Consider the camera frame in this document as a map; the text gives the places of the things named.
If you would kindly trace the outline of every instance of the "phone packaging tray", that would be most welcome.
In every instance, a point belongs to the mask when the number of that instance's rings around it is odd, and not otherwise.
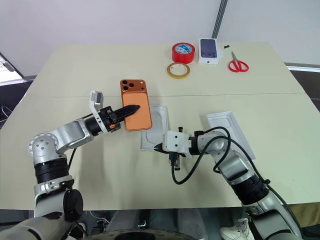
[[[166,106],[151,106],[150,112],[152,128],[141,131],[141,151],[153,151],[156,145],[162,143],[163,136],[169,129]]]

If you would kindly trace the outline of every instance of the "tape roll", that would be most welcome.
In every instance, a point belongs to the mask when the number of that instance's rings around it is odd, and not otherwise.
[[[174,74],[173,72],[172,72],[172,68],[178,68],[178,67],[182,67],[182,68],[184,68],[183,70],[182,70],[182,73],[181,74]],[[186,65],[186,64],[184,64],[184,63],[182,63],[182,62],[173,62],[173,63],[171,63],[167,68],[166,68],[166,72],[168,73],[168,75],[170,76],[170,77],[172,77],[172,78],[174,78],[174,79],[184,79],[184,78],[186,78],[188,75],[189,75],[189,73],[190,73],[190,68],[189,68],[189,66],[188,65]]]
[[[195,56],[195,47],[187,42],[179,42],[172,47],[172,60],[175,63],[189,64]]]

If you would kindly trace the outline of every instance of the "phone image on box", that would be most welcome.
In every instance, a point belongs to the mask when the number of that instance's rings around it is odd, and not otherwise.
[[[203,58],[217,58],[216,41],[214,39],[200,39],[200,51]]]
[[[144,80],[120,81],[122,105],[140,105],[135,114],[124,119],[127,131],[146,130],[152,127],[147,86]]]

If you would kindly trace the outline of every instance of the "white sneaker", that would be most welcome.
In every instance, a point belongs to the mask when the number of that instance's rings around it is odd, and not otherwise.
[[[86,225],[84,223],[79,222],[79,225],[83,228],[83,230],[86,231]],[[68,237],[65,240],[77,240],[77,238],[68,235]]]
[[[255,240],[249,228],[249,220],[241,218],[236,221],[237,225],[220,228],[220,235],[224,240]]]

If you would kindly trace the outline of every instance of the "shoe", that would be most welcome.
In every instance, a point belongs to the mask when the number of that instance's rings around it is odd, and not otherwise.
[[[249,220],[241,218],[232,227],[220,228],[220,235],[224,240],[255,240],[249,228]]]

